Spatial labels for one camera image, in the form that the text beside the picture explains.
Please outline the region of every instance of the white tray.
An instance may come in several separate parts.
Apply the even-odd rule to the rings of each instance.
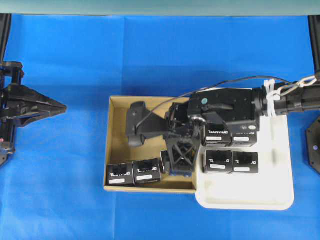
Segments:
[[[259,173],[202,171],[206,149],[258,152]],[[294,202],[288,121],[286,116],[261,117],[252,147],[201,147],[196,161],[196,200],[208,209],[286,210]]]

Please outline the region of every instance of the white zip tie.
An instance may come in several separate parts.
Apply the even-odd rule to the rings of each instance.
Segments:
[[[275,90],[275,83],[276,81],[274,79],[271,80],[265,80],[264,81],[264,86],[266,90],[266,99],[267,99],[267,112],[268,112],[268,117],[276,117],[276,110],[275,110],[275,98],[278,91]]]

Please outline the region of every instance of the black box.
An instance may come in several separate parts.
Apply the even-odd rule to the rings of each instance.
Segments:
[[[206,124],[203,128],[202,145],[205,147],[227,147],[231,134],[223,124]]]
[[[158,158],[133,162],[134,182],[136,184],[158,182],[161,180]]]
[[[230,147],[252,147],[257,143],[255,131],[245,133],[233,133]]]
[[[203,157],[203,172],[206,173],[231,173],[232,152],[206,150]]]
[[[107,167],[106,182],[108,185],[134,185],[134,169],[132,162],[109,164]]]
[[[259,162],[257,152],[233,152],[233,172],[257,174]]]
[[[168,151],[167,150],[161,151],[160,157],[161,157],[160,171],[164,174],[168,174],[170,172],[170,166],[171,166]]]

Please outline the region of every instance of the black cable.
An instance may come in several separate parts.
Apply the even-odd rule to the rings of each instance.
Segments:
[[[237,78],[237,79],[233,79],[233,80],[224,80],[224,81],[221,81],[221,82],[218,82],[212,86],[208,86],[208,87],[203,87],[203,88],[200,88],[198,90],[195,90],[195,91],[190,91],[190,92],[187,92],[187,93],[184,93],[180,96],[176,96],[176,97],[173,97],[169,100],[166,100],[160,104],[158,104],[157,106],[155,106],[149,113],[147,116],[145,116],[140,122],[138,122],[135,126],[135,129],[137,130],[140,125],[147,119],[150,117],[150,115],[156,110],[158,109],[160,106],[162,106],[163,104],[166,104],[166,103],[169,103],[169,102],[172,102],[176,99],[180,99],[180,98],[183,98],[183,97],[186,97],[188,95],[191,95],[193,93],[196,93],[196,92],[199,92],[199,91],[204,91],[204,90],[208,90],[208,89],[213,89],[213,88],[216,88],[222,84],[227,84],[227,83],[236,83],[236,82],[240,82],[240,81],[243,81],[243,80],[249,80],[249,79],[274,79],[274,80],[278,80],[278,81],[281,81],[281,82],[284,82],[286,84],[292,84],[292,82],[290,81],[287,81],[287,80],[284,80],[282,78],[279,78],[279,77],[275,77],[275,76],[264,76],[264,75],[259,75],[259,76],[247,76],[247,77],[242,77],[242,78]]]

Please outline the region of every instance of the white label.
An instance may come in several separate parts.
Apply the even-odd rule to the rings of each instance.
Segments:
[[[109,180],[109,184],[123,184],[126,180],[124,178]]]
[[[240,137],[240,136],[235,136],[233,138],[234,141],[245,141],[248,142],[250,139],[248,137]]]
[[[140,181],[140,180],[146,180],[146,179],[152,179],[152,175],[137,176],[136,179],[137,179],[138,181]]]
[[[207,136],[206,139],[208,141],[221,141],[222,137],[220,137],[220,136]]]
[[[210,168],[212,168],[212,169],[226,169],[226,166],[219,165],[219,164],[210,164]]]
[[[233,170],[235,172],[250,172],[250,167],[235,167]]]

